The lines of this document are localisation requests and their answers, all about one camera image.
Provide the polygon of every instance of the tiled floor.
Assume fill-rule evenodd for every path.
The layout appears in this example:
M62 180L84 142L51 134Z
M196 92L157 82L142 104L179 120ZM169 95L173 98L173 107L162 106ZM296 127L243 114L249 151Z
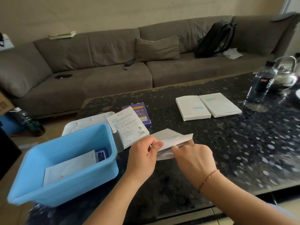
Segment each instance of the tiled floor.
M63 117L49 118L42 120L41 123L46 128L46 133L40 137L32 137L30 134L23 134L18 137L13 137L12 140L16 145L24 145L38 142L43 143L48 140L60 137L63 131L64 126L70 121L75 120L76 115L66 115ZM14 178L18 172L19 166L22 162L22 159L28 149L22 150L22 155L18 158L15 164L7 172L4 178L0 181L0 224L1 225L23 225L28 217L28 212L32 207L32 203L26 203L20 206L15 206L8 204L6 201L7 195L9 193L10 187L14 181ZM300 199L285 202L280 204L281 207L288 210L292 214L298 216L300 220ZM160 220L158 222L152 223L152 225L173 225L177 223L183 223L189 220L212 216L213 214L220 213L220 210L217 208L206 209L200 212L193 212L185 214L178 217L173 217L165 220ZM233 221L229 218L219 219L218 221L212 221L208 223L203 223L205 225L232 225Z

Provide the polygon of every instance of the glass teapot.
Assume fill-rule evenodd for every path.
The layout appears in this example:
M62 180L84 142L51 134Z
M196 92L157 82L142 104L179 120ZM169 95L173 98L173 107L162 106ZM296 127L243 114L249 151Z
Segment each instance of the glass teapot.
M292 62L291 67L285 68L280 66L280 61L284 58L289 58ZM277 92L279 94L285 94L286 89L292 87L296 82L298 77L294 73L296 59L293 56L283 56L279 57L276 60L275 68L278 68L278 73L274 78L272 85L270 86L270 91Z

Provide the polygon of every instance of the purple box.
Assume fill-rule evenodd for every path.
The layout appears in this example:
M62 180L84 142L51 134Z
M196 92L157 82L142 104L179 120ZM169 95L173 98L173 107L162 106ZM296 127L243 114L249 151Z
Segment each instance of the purple box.
M148 113L146 111L145 104L143 102L139 102L137 104L132 103L131 105L128 105L128 106L122 106L122 110L124 110L130 106L133 108L133 110L135 111L137 116L140 118L140 120L143 122L143 124L146 127L151 127L151 121L150 121Z

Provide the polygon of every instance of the gray sofa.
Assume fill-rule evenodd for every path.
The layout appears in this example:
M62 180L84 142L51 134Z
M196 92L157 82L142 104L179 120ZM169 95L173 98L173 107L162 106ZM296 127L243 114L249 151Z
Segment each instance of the gray sofa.
M34 41L0 52L0 89L32 117L77 112L87 98L130 92L233 73L256 71L282 56L300 21L272 16L215 16L165 22L140 28L96 31L70 39ZM220 20L238 25L232 43L243 54L195 59L199 38ZM135 59L135 39L156 41L180 36L179 60L124 63ZM62 74L70 78L55 79Z

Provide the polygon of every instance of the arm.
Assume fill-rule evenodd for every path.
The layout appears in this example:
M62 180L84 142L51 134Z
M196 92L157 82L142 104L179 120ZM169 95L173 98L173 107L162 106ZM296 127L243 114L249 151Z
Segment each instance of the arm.
M206 177L216 170L212 151L205 145L190 142L172 151L182 173L198 189ZM237 224L300 224L272 205L244 191L216 171L200 189L215 206Z
M122 178L83 225L123 224L127 208L141 185L151 176L158 150L163 142L146 136L129 150L127 168Z

